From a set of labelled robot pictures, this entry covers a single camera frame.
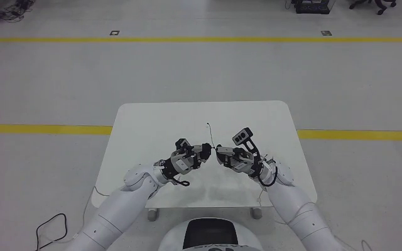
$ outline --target floor marking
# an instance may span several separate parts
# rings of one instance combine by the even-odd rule
[[[112,126],[97,125],[12,125],[0,124],[2,134],[87,134],[110,135]]]
[[[299,139],[402,141],[402,131],[297,130]]]
[[[152,37],[0,38],[1,43],[402,43],[402,38]]]
[[[0,134],[110,135],[106,125],[13,125],[0,124]],[[297,130],[300,139],[402,141],[402,131]]]

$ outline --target table leg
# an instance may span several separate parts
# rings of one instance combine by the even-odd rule
[[[148,220],[150,222],[154,222],[158,219],[159,216],[159,208],[150,208],[148,209]]]
[[[250,208],[250,213],[255,220],[259,220],[263,217],[263,211],[260,208]]]

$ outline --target gray floor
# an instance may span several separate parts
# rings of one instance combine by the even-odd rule
[[[25,36],[402,36],[402,8],[296,15],[284,2],[37,1],[2,37]],[[0,44],[0,124],[113,124],[129,102],[283,100],[298,129],[402,130],[400,43]],[[69,236],[94,185],[107,136],[0,134],[0,249],[33,250],[35,228],[62,211]],[[318,205],[354,247],[400,250],[402,142],[303,140]],[[87,216],[94,209],[90,206]],[[144,212],[111,250],[156,250],[174,225],[223,216],[249,227],[266,250],[303,250],[274,210]],[[49,235],[61,234],[61,221]],[[63,250],[54,245],[49,250]]]

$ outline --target small object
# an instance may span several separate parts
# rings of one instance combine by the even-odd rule
[[[159,217],[159,209],[158,208],[150,208],[148,210],[148,220],[150,222],[154,222],[158,219]]]
[[[323,36],[332,36],[332,33],[330,31],[321,31],[321,34]]]
[[[259,220],[263,217],[263,211],[260,208],[250,208],[250,214],[255,220]]]
[[[111,31],[109,36],[119,36],[120,31]]]

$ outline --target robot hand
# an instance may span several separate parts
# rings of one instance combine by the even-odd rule
[[[274,159],[266,160],[260,156],[251,136],[253,136],[251,130],[244,128],[232,138],[235,145],[243,144],[248,151],[240,147],[231,148],[218,145],[216,147],[218,162],[237,173],[246,173],[263,187],[272,186],[278,175],[276,162]]]
[[[243,144],[247,151],[218,145],[218,162],[235,172],[246,173],[259,183],[263,191],[268,192],[269,200],[279,216],[294,231],[306,250],[343,250],[315,204],[301,188],[293,184],[290,168],[279,161],[262,158],[251,136],[251,130],[244,128],[233,137],[234,144]]]
[[[66,251],[108,249],[133,224],[148,199],[168,182],[188,186],[188,181],[177,181],[175,176],[199,168],[210,154],[209,144],[191,146],[187,140],[180,139],[169,159],[129,170],[124,176],[124,186],[107,197]]]
[[[191,146],[186,139],[179,139],[176,142],[176,151],[169,159],[160,160],[154,166],[163,166],[161,173],[163,177],[173,184],[189,186],[188,181],[178,181],[175,176],[187,174],[193,169],[198,169],[201,163],[205,163],[211,155],[211,145],[208,143]]]

